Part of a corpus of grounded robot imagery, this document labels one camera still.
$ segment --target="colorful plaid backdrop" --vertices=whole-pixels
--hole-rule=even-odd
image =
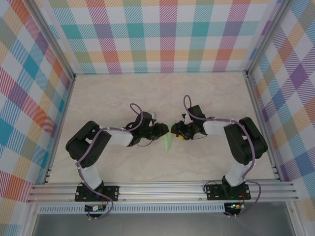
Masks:
[[[254,49],[253,49],[253,51],[252,51],[252,53],[251,53],[251,56],[250,56],[250,58],[249,58],[249,60],[248,60],[248,62],[247,62],[247,64],[246,64],[246,66],[245,66],[245,70],[248,70],[248,68],[249,68],[249,66],[250,66],[250,64],[251,64],[251,62],[252,62],[254,56],[256,55],[256,52],[257,52],[258,48],[260,47],[262,41],[264,40],[264,38],[265,38],[265,36],[266,36],[266,33],[269,31],[269,28],[270,28],[270,26],[271,26],[271,23],[272,23],[274,17],[276,16],[276,14],[277,14],[277,12],[278,12],[278,10],[279,10],[279,8],[280,8],[282,2],[283,2],[283,0],[277,0],[276,5],[275,5],[274,8],[272,9],[272,12],[271,12],[271,14],[270,14],[270,16],[269,16],[269,18],[268,18],[268,20],[267,20],[267,23],[265,24],[265,27],[264,27],[264,29],[262,30],[262,32],[261,32],[261,34],[260,34],[260,36],[259,36],[259,39],[257,40],[257,42],[256,42],[256,44],[255,44],[255,47],[254,47]]]
[[[70,79],[22,0],[0,0],[0,235],[44,174]]]
[[[285,180],[315,232],[315,0],[295,0],[253,74]]]
[[[276,3],[36,1],[79,73],[242,71]]]

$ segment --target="purple cable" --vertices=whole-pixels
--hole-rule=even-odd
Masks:
[[[185,107],[186,112],[187,112],[191,117],[193,117],[193,118],[195,118],[195,119],[207,120],[207,121],[231,122],[231,123],[235,123],[235,124],[237,124],[239,127],[241,127],[241,129],[243,130],[244,134],[245,134],[246,137],[247,137],[247,140],[248,140],[248,142],[249,142],[249,144],[250,144],[251,151],[252,151],[252,164],[251,164],[251,166],[248,168],[248,170],[245,171],[245,173],[244,173],[243,176],[242,176],[242,178],[245,179],[245,176],[248,174],[249,171],[252,170],[252,168],[253,168],[254,165],[255,165],[255,149],[254,149],[254,146],[253,146],[253,144],[252,144],[252,140],[251,140],[251,138],[250,138],[250,136],[249,136],[247,130],[245,129],[245,127],[244,127],[240,122],[238,122],[237,120],[233,120],[233,119],[200,118],[200,117],[196,117],[196,116],[194,116],[192,113],[189,112],[189,110],[188,110],[188,108],[187,108],[187,106],[186,106],[186,98],[189,99],[189,107],[191,107],[191,98],[189,97],[189,95],[185,95],[185,96],[184,96],[184,107]],[[252,207],[253,207],[253,206],[258,202],[258,200],[259,200],[259,198],[260,198],[260,195],[261,195],[261,186],[260,186],[260,184],[259,184],[258,182],[256,182],[256,181],[247,180],[247,182],[257,184],[257,185],[258,185],[258,188],[259,188],[258,196],[257,196],[255,202],[254,202],[253,205],[252,205]],[[245,214],[246,212],[248,212],[251,208],[249,208],[249,209],[246,210],[245,212],[240,213],[239,216],[240,216],[240,215],[244,215],[244,214]]]
[[[134,110],[134,108],[133,108],[132,106],[136,106],[136,107],[139,109],[139,112],[140,112],[140,113],[137,113],[137,112]],[[96,192],[94,189],[92,189],[92,188],[85,182],[85,180],[84,180],[84,178],[83,178],[83,175],[82,175],[82,173],[81,173],[81,166],[80,166],[80,163],[81,163],[81,162],[84,160],[84,158],[86,158],[86,156],[89,154],[89,152],[91,151],[91,149],[92,149],[92,147],[93,147],[93,145],[94,145],[94,143],[95,143],[97,137],[100,135],[100,133],[101,133],[102,131],[111,129],[111,130],[121,130],[121,131],[123,131],[123,132],[130,132],[130,131],[133,131],[133,130],[137,129],[137,128],[141,125],[141,123],[142,123],[142,121],[143,121],[143,113],[142,113],[141,107],[140,107],[139,105],[135,104],[135,103],[131,103],[131,104],[130,104],[130,108],[131,108],[136,114],[138,114],[138,115],[141,114],[140,122],[139,122],[135,127],[131,128],[131,129],[123,129],[123,128],[115,128],[115,127],[106,127],[106,128],[100,129],[100,130],[95,134],[95,136],[94,136],[94,138],[92,139],[92,141],[91,141],[91,143],[90,143],[88,149],[86,150],[86,152],[85,152],[85,153],[83,154],[83,156],[75,163],[75,165],[78,167],[78,173],[79,173],[79,176],[80,176],[80,178],[81,178],[81,180],[82,180],[82,183],[83,183],[90,191],[92,191],[93,193],[98,194],[98,195],[100,195],[101,197],[107,199],[107,200],[110,201],[111,204],[112,204],[111,207],[110,207],[110,209],[109,209],[109,211],[106,212],[106,213],[104,213],[102,216],[100,216],[100,217],[98,217],[98,218],[93,218],[93,217],[91,217],[91,216],[90,216],[90,212],[88,212],[88,216],[90,217],[90,219],[93,218],[93,219],[96,220],[96,219],[101,219],[101,218],[104,218],[105,216],[107,216],[107,215],[113,210],[113,208],[114,208],[114,202],[113,202],[113,200],[112,200],[111,198],[107,197],[106,195],[101,194],[101,193],[99,193],[99,192]]]

